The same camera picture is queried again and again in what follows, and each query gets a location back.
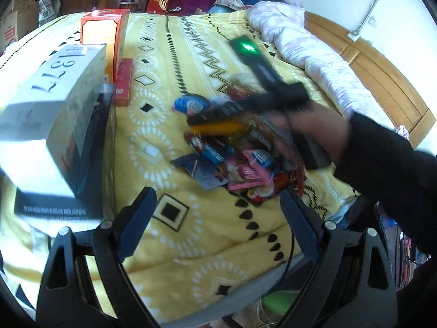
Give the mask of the person right hand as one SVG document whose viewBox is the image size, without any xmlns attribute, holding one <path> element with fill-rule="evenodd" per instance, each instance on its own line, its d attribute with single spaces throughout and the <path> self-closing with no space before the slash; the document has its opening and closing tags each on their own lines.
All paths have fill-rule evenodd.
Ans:
<svg viewBox="0 0 437 328">
<path fill-rule="evenodd" d="M 284 130 L 312 136 L 337 165 L 350 137 L 349 120 L 314 101 L 308 108 L 288 113 L 273 113 L 270 120 Z"/>
</svg>

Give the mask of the black sleeve forearm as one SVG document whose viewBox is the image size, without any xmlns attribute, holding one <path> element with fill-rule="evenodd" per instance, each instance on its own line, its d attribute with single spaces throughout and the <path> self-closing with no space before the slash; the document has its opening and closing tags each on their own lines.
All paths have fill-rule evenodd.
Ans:
<svg viewBox="0 0 437 328">
<path fill-rule="evenodd" d="M 377 200 L 425 254 L 436 254 L 436 157 L 355 113 L 334 176 Z"/>
</svg>

